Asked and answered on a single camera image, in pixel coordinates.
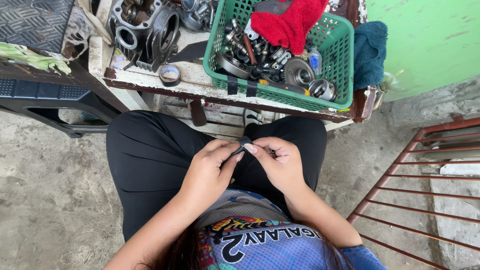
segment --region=black plastic stool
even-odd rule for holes
[[[108,125],[72,125],[59,117],[59,109],[83,110],[110,123],[119,112],[103,103],[90,89],[23,80],[0,79],[0,105],[65,132],[106,133]]]

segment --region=green wall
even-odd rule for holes
[[[480,1],[368,0],[369,21],[388,26],[385,71],[410,90],[389,91],[386,101],[410,97],[480,74]]]

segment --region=person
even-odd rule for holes
[[[158,112],[134,110],[107,132],[126,243],[104,270],[386,269],[316,194],[326,148],[317,119],[262,124],[253,144],[215,139]]]

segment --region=red towel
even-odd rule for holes
[[[300,55],[308,31],[318,22],[327,3],[328,0],[294,0],[282,15],[253,12],[252,29],[273,46],[280,45],[293,55]]]

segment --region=fingernail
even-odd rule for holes
[[[245,147],[245,149],[247,149],[252,154],[255,154],[257,152],[257,148],[252,144],[244,144],[243,147]]]
[[[240,152],[240,154],[237,156],[237,162],[239,162],[241,158],[243,158],[243,155],[245,155],[245,152]]]

